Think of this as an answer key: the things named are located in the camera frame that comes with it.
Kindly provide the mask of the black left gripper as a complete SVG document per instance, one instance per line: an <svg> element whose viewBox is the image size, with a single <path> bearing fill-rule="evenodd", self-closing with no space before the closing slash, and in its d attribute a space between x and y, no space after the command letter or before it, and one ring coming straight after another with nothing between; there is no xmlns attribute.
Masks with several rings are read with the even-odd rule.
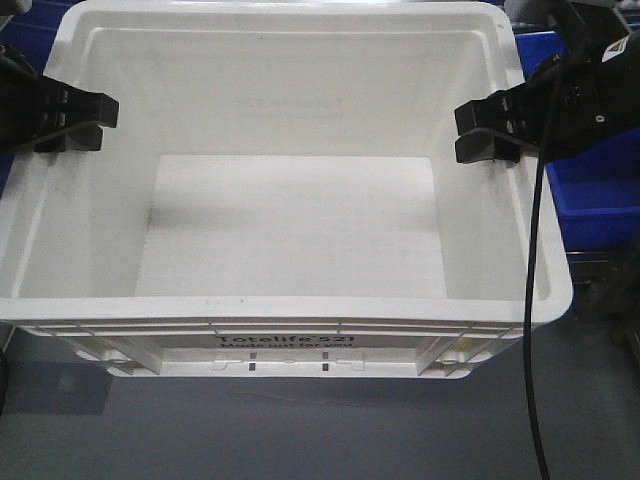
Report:
<svg viewBox="0 0 640 480"><path fill-rule="evenodd" d="M62 104L62 123L55 110ZM104 93L64 87L37 71L16 48L1 45L1 152L99 151L103 130L115 128L119 102ZM54 136L64 127L80 127Z"/></svg>

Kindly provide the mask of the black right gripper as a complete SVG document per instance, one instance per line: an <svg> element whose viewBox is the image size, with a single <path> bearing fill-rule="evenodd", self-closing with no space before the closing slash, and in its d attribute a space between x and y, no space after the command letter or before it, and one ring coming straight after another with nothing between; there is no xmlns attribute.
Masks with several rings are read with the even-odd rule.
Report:
<svg viewBox="0 0 640 480"><path fill-rule="evenodd" d="M547 58L516 87L457 107L456 161L518 163L518 145L538 150L546 161L562 160L637 129L639 36L606 42L571 67L562 65L567 56ZM475 132L502 129L508 140Z"/></svg>

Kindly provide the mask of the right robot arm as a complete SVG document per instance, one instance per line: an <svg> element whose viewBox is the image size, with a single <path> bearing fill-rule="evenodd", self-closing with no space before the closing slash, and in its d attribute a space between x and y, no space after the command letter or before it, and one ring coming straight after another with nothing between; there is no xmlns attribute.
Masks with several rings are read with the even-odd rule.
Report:
<svg viewBox="0 0 640 480"><path fill-rule="evenodd" d="M639 126L639 34L613 1L510 4L521 22L547 23L563 50L527 80L455 111L461 164L517 162L537 150L549 161L574 157Z"/></svg>

